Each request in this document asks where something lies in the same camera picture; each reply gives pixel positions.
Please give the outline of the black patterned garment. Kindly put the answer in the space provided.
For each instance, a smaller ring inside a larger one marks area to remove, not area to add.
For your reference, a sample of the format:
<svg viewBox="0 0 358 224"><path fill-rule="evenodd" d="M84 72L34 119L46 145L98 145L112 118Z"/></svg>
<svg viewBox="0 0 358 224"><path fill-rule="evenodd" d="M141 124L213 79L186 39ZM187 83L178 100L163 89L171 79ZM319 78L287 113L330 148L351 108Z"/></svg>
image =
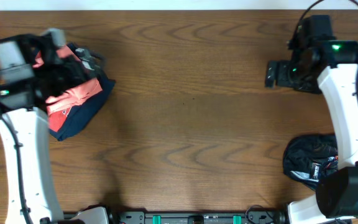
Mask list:
<svg viewBox="0 0 358 224"><path fill-rule="evenodd" d="M307 134L292 139L283 154L283 173L315 191L318 182L339 170L342 159L335 134Z"/></svg>

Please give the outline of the pink t-shirt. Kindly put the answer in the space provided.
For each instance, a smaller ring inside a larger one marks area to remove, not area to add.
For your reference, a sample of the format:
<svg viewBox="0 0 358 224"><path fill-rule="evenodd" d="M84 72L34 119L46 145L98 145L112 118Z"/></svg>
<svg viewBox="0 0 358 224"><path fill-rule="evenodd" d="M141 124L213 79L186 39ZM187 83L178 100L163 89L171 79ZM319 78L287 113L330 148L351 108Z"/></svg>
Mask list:
<svg viewBox="0 0 358 224"><path fill-rule="evenodd" d="M60 58L68 58L73 56L78 62L81 60L69 49L67 45L57 50L57 55ZM35 57L36 64L33 68L38 68L44 64L41 58L41 53L38 53ZM46 99L47 114L51 116L53 113L62 111L73 106L82 105L87 99L91 98L95 94L102 91L102 87L99 84L97 78L93 78L87 82L84 82L74 88L64 91L60 96L50 96Z"/></svg>

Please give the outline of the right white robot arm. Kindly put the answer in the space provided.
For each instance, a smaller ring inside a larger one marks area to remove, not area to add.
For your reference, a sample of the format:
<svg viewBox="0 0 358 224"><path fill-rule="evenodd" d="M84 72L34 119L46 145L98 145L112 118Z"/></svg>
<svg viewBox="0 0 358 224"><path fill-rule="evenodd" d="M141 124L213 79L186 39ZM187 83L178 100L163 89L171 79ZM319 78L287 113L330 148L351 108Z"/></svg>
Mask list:
<svg viewBox="0 0 358 224"><path fill-rule="evenodd" d="M319 179L314 195L289 203L287 223L358 218L358 43L320 40L297 45L290 60L267 64L265 86L322 93L338 150L338 170Z"/></svg>

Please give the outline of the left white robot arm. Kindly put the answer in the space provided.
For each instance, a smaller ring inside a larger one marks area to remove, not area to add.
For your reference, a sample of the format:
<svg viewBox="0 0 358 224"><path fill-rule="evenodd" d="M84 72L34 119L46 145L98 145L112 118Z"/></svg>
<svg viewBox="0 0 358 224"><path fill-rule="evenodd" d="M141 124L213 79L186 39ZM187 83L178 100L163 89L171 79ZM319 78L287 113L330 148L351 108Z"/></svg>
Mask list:
<svg viewBox="0 0 358 224"><path fill-rule="evenodd" d="M0 39L0 136L8 180L7 223L109 223L104 205L64 213L53 184L47 99L101 74L88 57L60 56L60 29Z"/></svg>

